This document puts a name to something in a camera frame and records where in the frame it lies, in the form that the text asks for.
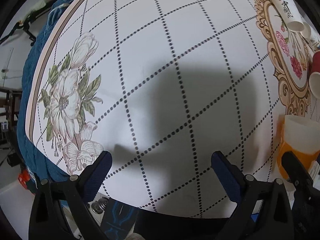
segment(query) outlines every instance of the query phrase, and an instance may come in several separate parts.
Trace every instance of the cup of orange liquid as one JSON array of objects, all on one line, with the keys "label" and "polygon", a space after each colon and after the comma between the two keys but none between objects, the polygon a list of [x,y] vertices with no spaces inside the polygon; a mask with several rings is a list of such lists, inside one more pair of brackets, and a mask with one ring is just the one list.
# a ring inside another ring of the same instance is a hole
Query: cup of orange liquid
[{"label": "cup of orange liquid", "polygon": [[277,164],[286,180],[288,174],[281,165],[281,157],[287,151],[292,151],[308,171],[320,153],[320,124],[305,117],[285,115]]}]

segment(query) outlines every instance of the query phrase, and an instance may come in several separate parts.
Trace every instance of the printed ornate gold frame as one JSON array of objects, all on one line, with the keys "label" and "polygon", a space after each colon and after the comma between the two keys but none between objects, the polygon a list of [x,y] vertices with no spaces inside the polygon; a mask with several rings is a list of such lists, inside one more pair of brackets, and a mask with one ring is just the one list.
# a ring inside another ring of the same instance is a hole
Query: printed ornate gold frame
[{"label": "printed ornate gold frame", "polygon": [[[278,93],[281,103],[286,106],[286,114],[294,114],[305,116],[305,113],[308,110],[308,106],[310,105],[310,88],[308,77],[306,84],[303,88],[299,88],[293,81],[288,67],[284,61],[281,48],[276,39],[276,35],[273,31],[272,24],[270,21],[270,16],[268,13],[269,6],[273,6],[271,0],[254,0],[255,1],[255,9],[257,11],[257,27],[261,30],[263,36],[268,41],[268,54],[271,62],[275,67],[274,76],[278,79]],[[301,37],[305,55],[306,55],[306,63],[309,66],[309,51],[307,48],[307,44]]]}]

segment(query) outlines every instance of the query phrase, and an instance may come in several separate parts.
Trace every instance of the blue towel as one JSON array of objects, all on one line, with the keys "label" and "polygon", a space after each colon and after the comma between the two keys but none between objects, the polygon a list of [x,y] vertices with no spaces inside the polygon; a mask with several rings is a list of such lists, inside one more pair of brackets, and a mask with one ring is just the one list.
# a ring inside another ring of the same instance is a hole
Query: blue towel
[{"label": "blue towel", "polygon": [[17,124],[17,137],[19,148],[28,169],[36,173],[40,179],[52,181],[64,181],[68,174],[58,168],[46,158],[28,139],[25,132],[26,111],[31,91],[32,80],[41,51],[49,38],[55,24],[73,0],[57,0],[48,15],[47,24],[42,28],[31,48],[28,58],[23,67],[22,75],[22,98],[20,103],[19,119]]}]

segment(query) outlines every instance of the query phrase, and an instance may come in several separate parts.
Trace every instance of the screw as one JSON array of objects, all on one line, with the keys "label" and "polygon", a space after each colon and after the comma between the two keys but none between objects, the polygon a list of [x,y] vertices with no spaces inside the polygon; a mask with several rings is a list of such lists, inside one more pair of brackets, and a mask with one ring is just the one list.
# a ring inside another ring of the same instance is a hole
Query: screw
[{"label": "screw", "polygon": [[279,185],[281,185],[281,184],[283,184],[283,181],[282,181],[282,179],[276,179],[276,183],[278,183]]},{"label": "screw", "polygon": [[78,177],[79,177],[78,175],[71,175],[69,179],[70,179],[71,181],[75,181],[75,180],[78,179]]},{"label": "screw", "polygon": [[248,180],[248,181],[253,181],[254,180],[254,176],[248,174],[245,176],[245,179]]},{"label": "screw", "polygon": [[41,180],[41,185],[45,185],[45,184],[47,184],[47,183],[48,183],[48,180],[47,180],[47,179]]}]

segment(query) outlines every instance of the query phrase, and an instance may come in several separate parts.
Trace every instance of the pink flower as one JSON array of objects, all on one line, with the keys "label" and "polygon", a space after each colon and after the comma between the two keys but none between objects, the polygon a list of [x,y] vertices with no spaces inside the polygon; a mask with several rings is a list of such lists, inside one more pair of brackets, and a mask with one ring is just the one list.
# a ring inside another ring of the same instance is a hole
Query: pink flower
[{"label": "pink flower", "polygon": [[289,48],[287,43],[285,42],[284,37],[282,36],[282,34],[279,31],[276,31],[276,36],[277,36],[277,40],[279,42],[279,45],[282,49],[282,51],[289,57]]},{"label": "pink flower", "polygon": [[298,59],[296,57],[290,57],[290,60],[291,60],[291,65],[292,65],[294,73],[296,74],[296,76],[299,79],[301,79],[302,69],[301,69],[300,62],[298,61]]}]

